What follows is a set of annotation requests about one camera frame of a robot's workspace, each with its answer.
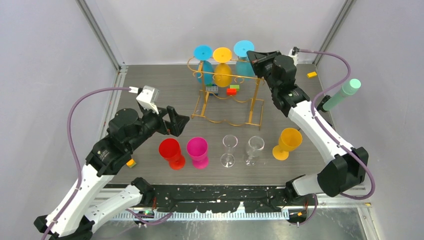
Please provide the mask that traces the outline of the teal back wine glass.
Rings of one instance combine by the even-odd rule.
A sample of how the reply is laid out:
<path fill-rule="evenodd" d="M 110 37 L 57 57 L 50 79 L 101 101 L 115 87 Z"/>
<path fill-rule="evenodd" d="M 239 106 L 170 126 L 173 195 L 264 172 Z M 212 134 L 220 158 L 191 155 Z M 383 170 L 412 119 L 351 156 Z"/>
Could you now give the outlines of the teal back wine glass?
<path fill-rule="evenodd" d="M 236 61 L 235 69 L 236 73 L 240 76 L 244 77 L 254 77 L 255 73 L 251 66 L 250 60 L 247 55 L 247 51 L 254 51 L 255 46 L 249 40 L 240 40 L 238 41 L 234 47 L 233 51 L 238 57 L 238 61 Z"/>

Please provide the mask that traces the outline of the mint green cylinder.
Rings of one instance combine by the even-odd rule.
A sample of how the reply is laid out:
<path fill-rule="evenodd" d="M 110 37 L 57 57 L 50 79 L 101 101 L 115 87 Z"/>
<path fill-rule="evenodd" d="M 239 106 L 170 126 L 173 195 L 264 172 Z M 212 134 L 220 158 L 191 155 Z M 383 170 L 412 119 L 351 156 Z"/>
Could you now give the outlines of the mint green cylinder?
<path fill-rule="evenodd" d="M 361 81 L 356 78 L 347 80 L 343 83 L 340 90 L 323 104 L 322 110 L 328 112 L 345 98 L 353 96 L 361 88 L 361 85 Z"/>

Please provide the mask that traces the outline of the yellow back wine glass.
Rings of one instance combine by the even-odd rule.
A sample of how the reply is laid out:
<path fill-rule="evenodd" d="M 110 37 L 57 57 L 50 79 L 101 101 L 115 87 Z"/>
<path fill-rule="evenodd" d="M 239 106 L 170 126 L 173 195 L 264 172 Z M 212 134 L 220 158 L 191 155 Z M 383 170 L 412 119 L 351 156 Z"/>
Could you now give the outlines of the yellow back wine glass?
<path fill-rule="evenodd" d="M 232 70 L 227 64 L 232 59 L 232 52 L 227 47 L 219 47 L 213 52 L 213 59 L 218 63 L 214 70 L 214 83 L 221 88 L 227 87 L 232 81 Z"/>

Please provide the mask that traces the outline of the clear wine glass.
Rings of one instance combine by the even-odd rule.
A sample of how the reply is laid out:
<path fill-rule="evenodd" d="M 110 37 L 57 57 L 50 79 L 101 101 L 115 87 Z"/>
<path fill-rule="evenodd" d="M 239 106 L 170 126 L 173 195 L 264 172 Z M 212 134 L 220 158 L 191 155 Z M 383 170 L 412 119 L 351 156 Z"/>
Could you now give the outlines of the clear wine glass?
<path fill-rule="evenodd" d="M 238 145 L 238 138 L 234 135 L 228 134 L 223 137 L 222 143 L 224 146 L 224 153 L 220 158 L 221 164 L 225 168 L 230 168 L 235 164 L 235 148 Z"/>
<path fill-rule="evenodd" d="M 260 136 L 252 136 L 245 145 L 243 160 L 247 166 L 254 166 L 264 149 L 265 141 Z"/>

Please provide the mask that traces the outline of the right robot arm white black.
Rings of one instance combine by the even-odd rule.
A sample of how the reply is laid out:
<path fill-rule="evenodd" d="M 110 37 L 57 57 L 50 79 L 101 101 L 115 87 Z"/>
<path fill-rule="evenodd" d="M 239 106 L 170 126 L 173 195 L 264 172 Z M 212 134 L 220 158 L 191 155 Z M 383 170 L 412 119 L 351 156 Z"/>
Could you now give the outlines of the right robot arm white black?
<path fill-rule="evenodd" d="M 364 147 L 354 147 L 344 140 L 316 110 L 309 96 L 296 85 L 297 56 L 280 51 L 247 51 L 254 74 L 263 78 L 271 91 L 274 105 L 295 123 L 318 149 L 325 167 L 316 174 L 302 175 L 285 184 L 285 198 L 299 205 L 309 194 L 329 197 L 344 195 L 366 178 L 369 154 Z"/>

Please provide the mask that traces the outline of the orange front wine glass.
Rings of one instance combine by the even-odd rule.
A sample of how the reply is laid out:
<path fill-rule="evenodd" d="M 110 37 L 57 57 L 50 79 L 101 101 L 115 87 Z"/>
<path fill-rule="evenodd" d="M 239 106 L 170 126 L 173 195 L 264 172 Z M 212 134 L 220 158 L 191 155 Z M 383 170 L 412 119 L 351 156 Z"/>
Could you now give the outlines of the orange front wine glass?
<path fill-rule="evenodd" d="M 302 134 L 296 128 L 284 129 L 278 138 L 278 145 L 272 149 L 273 157 L 279 161 L 286 160 L 289 153 L 298 148 L 302 141 Z"/>

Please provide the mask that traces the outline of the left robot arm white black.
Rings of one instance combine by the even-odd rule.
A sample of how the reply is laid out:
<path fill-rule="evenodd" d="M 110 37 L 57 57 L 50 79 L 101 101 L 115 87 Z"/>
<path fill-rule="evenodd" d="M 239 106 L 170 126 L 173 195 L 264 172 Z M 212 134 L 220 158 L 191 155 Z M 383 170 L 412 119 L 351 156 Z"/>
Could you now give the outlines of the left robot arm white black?
<path fill-rule="evenodd" d="M 135 178 L 124 190 L 108 200 L 90 206 L 94 198 L 131 160 L 134 151 L 154 133 L 178 137 L 190 121 L 172 106 L 143 110 L 119 110 L 109 122 L 107 135 L 93 145 L 77 180 L 65 199 L 49 215 L 35 219 L 34 226 L 52 240 L 89 240 L 104 223 L 123 210 L 140 205 L 148 207 L 154 188 L 142 177 Z"/>

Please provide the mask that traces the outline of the orange block on table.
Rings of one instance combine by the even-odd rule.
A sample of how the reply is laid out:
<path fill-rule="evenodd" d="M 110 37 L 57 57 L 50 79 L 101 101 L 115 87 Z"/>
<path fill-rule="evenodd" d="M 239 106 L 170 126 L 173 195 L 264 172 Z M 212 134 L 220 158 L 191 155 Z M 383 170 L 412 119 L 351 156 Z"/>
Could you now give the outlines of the orange block on table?
<path fill-rule="evenodd" d="M 129 168 L 133 168 L 136 165 L 136 161 L 134 159 L 130 159 L 127 163 L 126 166 Z"/>

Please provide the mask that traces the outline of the red green toy bricks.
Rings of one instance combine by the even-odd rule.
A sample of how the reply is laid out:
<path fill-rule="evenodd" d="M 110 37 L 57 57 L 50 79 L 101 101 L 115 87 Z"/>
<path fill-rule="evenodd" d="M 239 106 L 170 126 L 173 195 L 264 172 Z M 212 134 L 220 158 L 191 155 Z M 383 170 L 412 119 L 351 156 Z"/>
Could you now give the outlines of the red green toy bricks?
<path fill-rule="evenodd" d="M 235 96 L 240 91 L 240 86 L 238 84 L 230 85 L 229 88 L 226 89 L 227 96 Z"/>

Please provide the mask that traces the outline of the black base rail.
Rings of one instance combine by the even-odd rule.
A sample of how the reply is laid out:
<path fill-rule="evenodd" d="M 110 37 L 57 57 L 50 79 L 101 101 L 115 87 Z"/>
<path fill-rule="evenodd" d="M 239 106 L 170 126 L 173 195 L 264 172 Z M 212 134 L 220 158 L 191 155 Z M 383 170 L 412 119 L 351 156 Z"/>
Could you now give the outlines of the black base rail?
<path fill-rule="evenodd" d="M 170 221 L 292 220 L 305 218 L 315 199 L 289 200 L 283 186 L 266 185 L 153 185 L 143 200 L 130 206 L 145 220 L 172 213 Z"/>

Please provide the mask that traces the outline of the blue back wine glass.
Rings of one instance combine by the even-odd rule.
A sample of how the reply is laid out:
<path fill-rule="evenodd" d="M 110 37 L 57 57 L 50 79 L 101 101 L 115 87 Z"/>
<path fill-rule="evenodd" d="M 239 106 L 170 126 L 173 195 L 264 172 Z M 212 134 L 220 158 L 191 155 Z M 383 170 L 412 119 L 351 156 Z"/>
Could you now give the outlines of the blue back wine glass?
<path fill-rule="evenodd" d="M 213 72 L 214 68 L 212 64 L 209 62 L 209 59 L 213 56 L 213 50 L 208 45 L 199 45 L 197 46 L 193 51 L 194 57 L 203 62 L 202 65 L 202 72 L 207 73 L 196 73 L 195 76 L 197 77 L 197 81 L 199 83 L 202 83 L 202 79 L 205 85 L 211 85 L 213 84 Z"/>

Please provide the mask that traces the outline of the yellow small block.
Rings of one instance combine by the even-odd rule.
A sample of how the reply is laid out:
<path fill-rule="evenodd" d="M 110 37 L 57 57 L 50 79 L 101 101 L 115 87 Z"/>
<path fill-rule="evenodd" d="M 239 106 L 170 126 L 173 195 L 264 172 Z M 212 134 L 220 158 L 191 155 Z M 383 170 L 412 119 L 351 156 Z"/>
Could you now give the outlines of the yellow small block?
<path fill-rule="evenodd" d="M 310 79 L 310 78 L 315 78 L 315 77 L 317 77 L 318 76 L 318 74 L 315 72 L 315 71 L 313 71 L 313 72 L 309 72 L 308 74 L 307 74 L 307 77 Z"/>

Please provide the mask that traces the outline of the red back wine glass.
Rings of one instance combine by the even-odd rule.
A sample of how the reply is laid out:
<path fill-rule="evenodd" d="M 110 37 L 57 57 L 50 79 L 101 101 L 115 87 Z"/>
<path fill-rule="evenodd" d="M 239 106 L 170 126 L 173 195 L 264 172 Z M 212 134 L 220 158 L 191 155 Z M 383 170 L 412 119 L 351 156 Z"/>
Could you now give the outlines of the red back wine glass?
<path fill-rule="evenodd" d="M 180 170 L 185 166 L 186 160 L 176 139 L 167 138 L 163 140 L 158 147 L 158 152 L 168 162 L 171 169 Z"/>

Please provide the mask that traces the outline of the magenta wine glass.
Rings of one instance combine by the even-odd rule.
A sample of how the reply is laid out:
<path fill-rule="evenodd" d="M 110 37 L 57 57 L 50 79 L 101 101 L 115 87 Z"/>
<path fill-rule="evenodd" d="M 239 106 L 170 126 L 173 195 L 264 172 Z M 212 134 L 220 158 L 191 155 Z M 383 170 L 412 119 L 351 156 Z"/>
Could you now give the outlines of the magenta wine glass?
<path fill-rule="evenodd" d="M 193 137 L 187 143 L 186 150 L 196 169 L 205 169 L 209 164 L 208 143 L 202 137 Z"/>

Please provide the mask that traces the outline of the blue green toy bricks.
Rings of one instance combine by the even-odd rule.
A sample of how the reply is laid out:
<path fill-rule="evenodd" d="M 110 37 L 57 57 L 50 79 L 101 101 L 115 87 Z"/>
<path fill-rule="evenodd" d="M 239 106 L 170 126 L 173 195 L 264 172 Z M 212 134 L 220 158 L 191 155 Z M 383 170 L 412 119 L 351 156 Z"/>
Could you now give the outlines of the blue green toy bricks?
<path fill-rule="evenodd" d="M 219 87 L 216 85 L 207 85 L 205 90 L 209 93 L 210 96 L 218 96 L 219 95 Z"/>

